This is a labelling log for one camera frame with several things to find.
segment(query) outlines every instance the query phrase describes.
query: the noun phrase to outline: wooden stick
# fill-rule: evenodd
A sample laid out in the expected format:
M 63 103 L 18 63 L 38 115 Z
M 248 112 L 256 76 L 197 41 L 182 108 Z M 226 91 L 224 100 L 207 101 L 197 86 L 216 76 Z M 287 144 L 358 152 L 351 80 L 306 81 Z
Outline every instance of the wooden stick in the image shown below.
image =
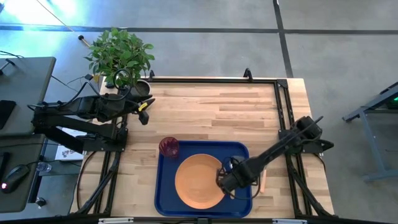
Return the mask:
M 83 43 L 85 43 L 85 45 L 86 45 L 87 47 L 91 47 L 90 44 L 89 44 L 85 39 L 82 39 L 82 41 L 83 41 Z
M 267 169 L 265 168 L 262 171 L 262 179 L 261 179 L 261 186 L 260 186 L 260 193 L 264 193 L 266 191 L 266 178 L 267 178 Z

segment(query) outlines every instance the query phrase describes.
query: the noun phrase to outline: desk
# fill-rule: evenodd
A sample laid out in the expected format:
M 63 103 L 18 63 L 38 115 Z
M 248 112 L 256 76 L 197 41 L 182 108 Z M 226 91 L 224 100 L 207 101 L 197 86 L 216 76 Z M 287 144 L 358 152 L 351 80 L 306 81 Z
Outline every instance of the desk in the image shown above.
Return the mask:
M 15 65 L 8 65 L 0 76 L 0 100 L 16 102 L 0 136 L 32 134 L 33 111 L 27 105 L 44 100 L 55 65 L 55 57 L 9 58 Z M 0 65 L 5 63 L 0 58 Z
M 311 115 L 304 81 L 287 81 L 294 117 Z M 158 146 L 166 136 L 181 140 L 240 141 L 249 149 L 250 156 L 260 154 L 278 141 L 279 117 L 274 87 L 270 84 L 151 83 L 151 87 L 156 101 L 147 110 L 148 125 L 141 125 L 133 115 L 128 117 L 129 138 L 119 166 L 111 214 L 114 217 L 161 217 L 154 207 L 154 194 Z M 115 91 L 103 85 L 101 94 Z M 280 94 L 285 106 L 282 90 Z M 80 185 L 82 203 L 98 185 L 103 157 L 104 153 L 97 153 L 86 167 Z M 302 157 L 309 189 L 324 208 L 333 213 L 322 163 L 311 154 Z M 302 193 L 297 188 L 303 210 Z M 294 217 L 283 156 L 267 166 L 266 192 L 253 200 L 247 216 L 275 217 Z
M 42 134 L 6 138 L 1 137 L 0 152 L 10 153 L 10 160 L 7 163 L 3 179 L 15 166 L 37 161 L 40 157 L 40 153 L 42 152 L 43 142 L 44 135 Z M 15 189 L 15 191 L 13 191 L 11 194 L 4 194 L 0 192 L 0 213 L 21 212 L 23 209 L 25 209 L 26 203 L 28 202 L 29 193 L 31 191 L 35 191 L 34 185 L 32 186 L 32 183 L 36 178 L 36 166 L 37 164 L 29 165 L 30 172 L 23 179 L 18 188 Z

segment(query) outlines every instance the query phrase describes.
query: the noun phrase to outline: wooden plate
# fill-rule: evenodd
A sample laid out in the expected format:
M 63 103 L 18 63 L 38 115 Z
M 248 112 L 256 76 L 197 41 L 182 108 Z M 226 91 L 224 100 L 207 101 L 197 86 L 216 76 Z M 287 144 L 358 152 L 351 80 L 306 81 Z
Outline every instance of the wooden plate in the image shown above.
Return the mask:
M 216 172 L 221 162 L 208 154 L 196 154 L 185 159 L 175 175 L 175 189 L 180 199 L 197 209 L 218 204 L 224 193 L 216 184 Z

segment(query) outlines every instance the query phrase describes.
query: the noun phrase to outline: gray desk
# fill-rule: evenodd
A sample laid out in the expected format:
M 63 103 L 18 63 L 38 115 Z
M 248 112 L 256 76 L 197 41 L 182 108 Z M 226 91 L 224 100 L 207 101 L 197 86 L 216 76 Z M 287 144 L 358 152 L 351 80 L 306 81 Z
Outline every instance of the gray desk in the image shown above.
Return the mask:
M 44 135 L 35 134 L 24 137 L 2 137 L 0 138 L 0 152 L 10 152 L 10 160 L 7 163 L 6 174 L 19 164 L 28 164 L 39 160 L 42 152 Z M 30 144 L 25 146 L 3 147 L 15 144 Z M 0 192 L 0 213 L 20 212 L 27 203 L 29 192 L 35 177 L 37 164 L 29 165 L 30 172 L 18 186 L 18 188 L 10 194 Z
M 0 100 L 17 103 L 0 136 L 33 133 L 30 121 L 33 111 L 27 105 L 43 101 L 55 65 L 55 57 L 9 58 L 15 66 L 8 65 L 0 75 Z M 0 58 L 0 65 L 6 63 Z
M 0 130 L 0 152 L 9 152 L 11 157 L 7 163 L 3 177 L 15 166 L 38 161 L 43 149 L 44 135 L 32 135 L 33 126 L 30 121 L 33 111 L 28 104 L 42 101 L 47 91 L 51 74 L 55 65 L 54 57 L 41 58 L 9 58 L 15 66 L 8 65 L 0 75 L 0 100 L 12 100 L 17 103 L 6 125 Z M 0 59 L 0 65 L 6 63 Z M 37 192 L 37 164 L 29 165 L 30 172 L 18 188 L 10 194 L 0 192 L 0 213 L 20 212 L 30 192 Z

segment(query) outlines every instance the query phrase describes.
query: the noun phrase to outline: wooden table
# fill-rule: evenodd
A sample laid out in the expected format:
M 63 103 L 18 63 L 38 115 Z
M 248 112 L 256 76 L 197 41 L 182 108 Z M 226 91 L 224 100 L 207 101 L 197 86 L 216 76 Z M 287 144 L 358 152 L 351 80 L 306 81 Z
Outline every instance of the wooden table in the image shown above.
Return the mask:
M 311 115 L 304 80 L 287 80 L 294 118 Z M 270 84 L 151 83 L 151 87 L 156 101 L 147 110 L 148 125 L 141 125 L 134 115 L 128 117 L 129 138 L 121 157 L 112 216 L 161 217 L 154 207 L 154 194 L 158 146 L 166 136 L 181 140 L 240 141 L 249 149 L 250 156 L 260 154 L 278 141 L 279 117 L 274 87 Z M 111 91 L 115 90 L 103 86 L 101 94 Z M 98 185 L 103 156 L 100 152 L 94 155 L 84 171 L 80 185 L 82 203 Z M 322 163 L 312 154 L 302 157 L 309 189 L 325 210 L 333 213 Z M 302 193 L 298 186 L 297 189 L 304 212 Z M 75 210 L 74 201 L 71 212 Z M 265 193 L 253 200 L 247 218 L 293 217 L 286 163 L 281 156 L 267 166 Z

